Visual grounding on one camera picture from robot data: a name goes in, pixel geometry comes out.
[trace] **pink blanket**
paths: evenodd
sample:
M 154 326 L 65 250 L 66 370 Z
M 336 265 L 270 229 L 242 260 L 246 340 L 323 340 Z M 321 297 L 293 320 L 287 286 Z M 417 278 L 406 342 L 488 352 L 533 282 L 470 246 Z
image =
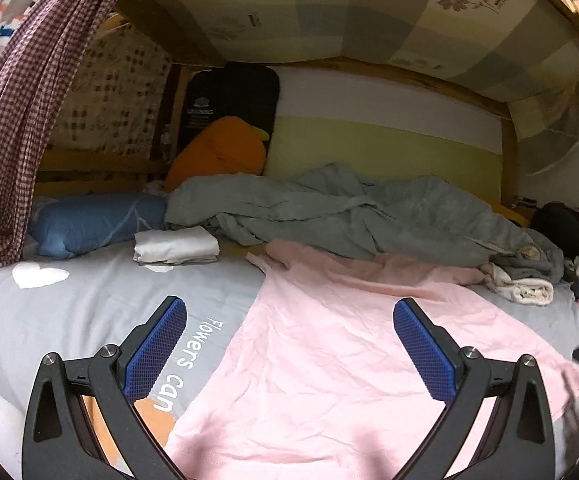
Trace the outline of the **pink blanket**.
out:
M 533 354 L 554 420 L 579 393 L 579 367 L 521 322 L 461 285 L 479 270 L 400 254 L 349 260 L 273 241 L 248 256 L 266 279 L 165 451 L 198 480 L 392 478 L 443 410 L 393 326 L 411 296 L 460 346 L 515 362 Z M 489 418 L 487 399 L 452 472 L 466 467 Z

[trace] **red and white gingham curtain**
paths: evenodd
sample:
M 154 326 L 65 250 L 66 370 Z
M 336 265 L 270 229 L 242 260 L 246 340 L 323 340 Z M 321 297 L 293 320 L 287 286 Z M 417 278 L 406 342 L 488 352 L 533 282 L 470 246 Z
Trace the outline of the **red and white gingham curtain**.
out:
M 39 0 L 0 55 L 0 267 L 20 257 L 54 121 L 116 1 Z

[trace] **orange plush toy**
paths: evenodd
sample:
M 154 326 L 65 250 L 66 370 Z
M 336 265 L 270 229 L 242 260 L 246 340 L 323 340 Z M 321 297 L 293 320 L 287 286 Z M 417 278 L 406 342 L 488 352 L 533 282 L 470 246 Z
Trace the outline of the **orange plush toy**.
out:
M 165 191 L 172 192 L 192 176 L 261 174 L 266 158 L 262 143 L 265 135 L 238 117 L 223 117 L 211 123 L 173 161 Z

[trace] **rolled towel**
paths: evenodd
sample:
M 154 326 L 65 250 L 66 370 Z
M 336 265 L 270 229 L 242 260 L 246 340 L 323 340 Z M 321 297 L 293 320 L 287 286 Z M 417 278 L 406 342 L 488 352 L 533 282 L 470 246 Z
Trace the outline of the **rolled towel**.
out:
M 481 266 L 485 285 L 492 292 L 514 303 L 545 306 L 554 299 L 554 285 L 540 278 L 513 280 L 509 274 L 495 264 Z
M 207 264 L 218 259 L 218 240 L 201 226 L 136 233 L 134 261 L 141 264 Z

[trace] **red flower print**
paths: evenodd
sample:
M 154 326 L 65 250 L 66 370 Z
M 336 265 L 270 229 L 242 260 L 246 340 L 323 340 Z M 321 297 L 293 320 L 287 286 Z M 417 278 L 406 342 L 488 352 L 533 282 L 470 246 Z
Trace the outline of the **red flower print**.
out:
M 436 0 L 443 9 L 449 10 L 454 9 L 456 12 L 460 10 L 467 10 L 467 5 L 471 2 L 469 0 Z

